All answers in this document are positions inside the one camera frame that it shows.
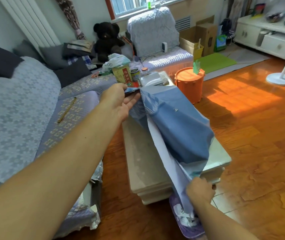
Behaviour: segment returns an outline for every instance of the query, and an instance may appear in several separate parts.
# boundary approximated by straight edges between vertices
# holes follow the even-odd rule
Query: checkered cloth
[[[67,62],[68,62],[69,65],[71,65],[71,64],[73,64],[74,62],[76,62],[76,61],[78,60],[78,58],[79,58],[79,57],[71,57],[71,58],[68,58],[68,59],[67,59]],[[87,65],[87,67],[88,67],[89,70],[92,70],[92,69],[97,68],[96,65],[94,65],[94,64],[91,63],[91,59],[90,59],[89,56],[82,56],[81,58],[85,61],[85,63],[86,63],[86,65]]]

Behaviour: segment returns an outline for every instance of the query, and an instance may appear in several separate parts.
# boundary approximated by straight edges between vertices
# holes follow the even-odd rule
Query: window frame
[[[121,21],[124,19],[128,19],[132,16],[135,16],[139,13],[143,13],[143,12],[149,10],[147,7],[143,6],[143,7],[137,7],[135,9],[131,9],[131,10],[126,11],[126,12],[122,12],[120,14],[116,14],[114,11],[114,8],[113,8],[112,0],[105,0],[105,1],[106,1],[106,5],[107,5],[107,8],[108,8],[112,22],[117,22],[117,21]],[[164,6],[168,6],[170,4],[181,2],[181,1],[184,1],[184,0],[166,0],[166,3],[164,4]],[[160,1],[153,2],[151,4],[152,9],[155,7],[155,4],[157,4],[159,2]]]

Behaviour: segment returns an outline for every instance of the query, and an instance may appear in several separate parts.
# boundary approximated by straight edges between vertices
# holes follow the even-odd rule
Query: wooden stick
[[[63,121],[63,119],[65,118],[66,114],[68,113],[68,111],[72,108],[72,106],[74,105],[74,103],[76,102],[77,98],[74,97],[72,103],[69,105],[69,107],[66,109],[66,111],[63,113],[63,115],[60,117],[60,119],[57,121],[57,123],[59,124],[61,121]]]

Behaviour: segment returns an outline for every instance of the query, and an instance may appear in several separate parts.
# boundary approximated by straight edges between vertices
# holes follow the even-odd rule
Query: toy
[[[119,26],[109,22],[94,25],[94,32],[97,33],[98,41],[95,44],[95,51],[100,62],[108,61],[108,55],[117,53],[121,55],[121,46],[125,43],[118,38]]]

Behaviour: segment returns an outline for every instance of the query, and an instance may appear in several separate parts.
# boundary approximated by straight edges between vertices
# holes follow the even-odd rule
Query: orange bucket
[[[204,76],[203,69],[200,69],[196,75],[192,67],[183,68],[176,73],[176,86],[192,104],[201,100]]]

